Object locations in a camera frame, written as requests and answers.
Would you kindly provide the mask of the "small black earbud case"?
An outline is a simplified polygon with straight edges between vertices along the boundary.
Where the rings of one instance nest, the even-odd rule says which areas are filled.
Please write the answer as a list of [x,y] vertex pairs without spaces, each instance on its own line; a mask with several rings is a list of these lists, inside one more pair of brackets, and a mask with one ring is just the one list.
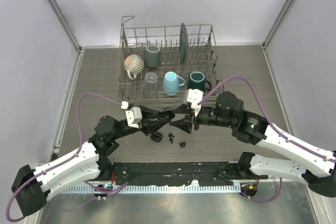
[[162,140],[163,135],[160,132],[154,132],[154,133],[151,134],[150,138],[151,138],[151,140],[158,143]]

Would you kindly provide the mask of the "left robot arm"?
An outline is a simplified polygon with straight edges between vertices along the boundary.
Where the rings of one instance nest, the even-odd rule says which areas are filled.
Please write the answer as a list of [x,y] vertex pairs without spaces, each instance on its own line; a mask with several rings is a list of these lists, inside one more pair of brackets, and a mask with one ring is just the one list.
[[6,208],[6,218],[10,222],[10,207],[17,202],[22,217],[25,218],[41,210],[48,201],[63,190],[91,179],[107,181],[112,174],[108,156],[119,146],[117,139],[142,132],[154,133],[175,117],[173,109],[152,110],[144,106],[130,106],[123,102],[125,119],[111,116],[99,119],[94,135],[88,141],[80,141],[72,152],[35,168],[21,167],[12,184],[12,197]]

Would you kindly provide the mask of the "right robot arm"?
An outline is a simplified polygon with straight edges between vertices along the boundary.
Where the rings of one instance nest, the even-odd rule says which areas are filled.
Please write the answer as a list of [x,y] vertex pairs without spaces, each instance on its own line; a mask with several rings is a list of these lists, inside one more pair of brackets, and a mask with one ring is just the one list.
[[170,126],[186,133],[198,130],[200,125],[227,127],[237,140],[285,157],[282,160],[244,152],[238,161],[239,177],[277,176],[307,185],[325,197],[335,197],[335,152],[311,145],[265,117],[245,110],[243,101],[231,92],[221,93],[215,107],[202,106],[200,100],[199,90],[188,90],[183,104],[173,111],[185,117],[171,122]]

